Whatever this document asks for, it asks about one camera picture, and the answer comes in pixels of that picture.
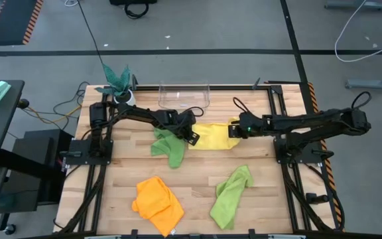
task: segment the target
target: orange cloth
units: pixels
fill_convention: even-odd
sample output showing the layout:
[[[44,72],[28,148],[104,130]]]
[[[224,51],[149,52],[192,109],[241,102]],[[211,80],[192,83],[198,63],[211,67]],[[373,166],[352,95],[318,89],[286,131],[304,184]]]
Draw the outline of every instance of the orange cloth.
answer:
[[[132,210],[149,219],[164,237],[184,216],[178,199],[157,176],[137,184],[137,199],[132,202]]]

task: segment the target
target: yellow cloth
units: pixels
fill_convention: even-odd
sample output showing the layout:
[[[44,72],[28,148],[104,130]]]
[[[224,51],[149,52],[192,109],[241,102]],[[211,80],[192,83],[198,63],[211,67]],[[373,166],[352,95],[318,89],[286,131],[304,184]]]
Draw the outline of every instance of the yellow cloth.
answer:
[[[192,131],[200,135],[197,143],[192,146],[189,145],[188,149],[196,150],[222,150],[232,149],[239,143],[238,138],[228,137],[228,123],[196,123],[192,125]]]
[[[137,199],[132,202],[132,210],[149,219],[164,237],[184,216],[178,199],[157,176],[137,184]]]

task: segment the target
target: green plant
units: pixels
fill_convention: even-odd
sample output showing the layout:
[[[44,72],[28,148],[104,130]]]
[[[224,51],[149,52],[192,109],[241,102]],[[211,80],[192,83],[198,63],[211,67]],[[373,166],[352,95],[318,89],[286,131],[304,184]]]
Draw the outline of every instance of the green plant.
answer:
[[[104,74],[107,78],[107,83],[110,85],[110,88],[101,88],[97,87],[96,90],[103,94],[109,94],[112,96],[123,96],[127,93],[129,88],[129,78],[131,71],[129,67],[126,66],[120,77],[116,76],[116,73],[112,71],[110,67],[103,64]]]

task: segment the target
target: white cable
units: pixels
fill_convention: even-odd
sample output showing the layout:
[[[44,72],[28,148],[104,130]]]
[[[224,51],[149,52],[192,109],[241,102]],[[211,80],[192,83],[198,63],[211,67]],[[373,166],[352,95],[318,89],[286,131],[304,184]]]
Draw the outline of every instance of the white cable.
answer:
[[[361,8],[363,7],[363,5],[365,4],[366,1],[367,1],[367,0],[364,0],[363,3],[356,9],[356,11],[354,12],[354,14],[349,18],[349,20],[348,20],[347,23],[344,25],[343,30],[342,30],[342,32],[340,33],[340,35],[338,36],[338,38],[337,38],[337,40],[336,40],[336,43],[335,43],[335,45],[334,45],[334,51],[336,52],[336,56],[337,56],[338,60],[341,60],[342,62],[357,62],[357,61],[359,61],[359,60],[363,60],[363,59],[365,59],[365,58],[368,58],[368,57],[370,57],[370,56],[374,56],[374,55],[379,54],[379,53],[382,52],[382,50],[379,50],[379,51],[374,52],[374,53],[372,53],[372,54],[369,54],[369,55],[367,55],[367,56],[362,56],[361,58],[357,58],[357,59],[353,59],[353,60],[343,60],[343,59],[341,59],[341,58],[338,56],[338,53],[337,53],[337,44],[338,44],[338,41],[341,39],[341,37],[342,37],[344,31],[346,30],[346,28],[348,27],[349,22],[351,21],[351,19],[355,16],[355,14],[359,11],[359,9],[361,9]]]
[[[76,6],[76,5],[78,4],[78,1],[79,1],[79,0],[76,0],[76,2],[73,3],[73,4],[71,4],[71,5],[67,4],[67,2],[70,2],[70,1],[73,1],[73,0],[66,0],[66,1],[64,2],[64,6],[66,6],[66,7],[74,7],[74,6]]]

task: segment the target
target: green cloth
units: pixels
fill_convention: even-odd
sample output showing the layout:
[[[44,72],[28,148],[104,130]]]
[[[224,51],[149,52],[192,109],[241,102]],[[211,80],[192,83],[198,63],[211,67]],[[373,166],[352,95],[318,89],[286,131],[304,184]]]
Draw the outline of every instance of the green cloth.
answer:
[[[179,168],[185,152],[185,141],[178,139],[167,129],[154,128],[154,135],[157,140],[151,145],[151,155],[168,155],[169,167]]]
[[[216,186],[215,205],[210,216],[221,229],[233,229],[233,220],[239,198],[245,187],[253,186],[253,177],[247,165],[239,166],[231,177]]]

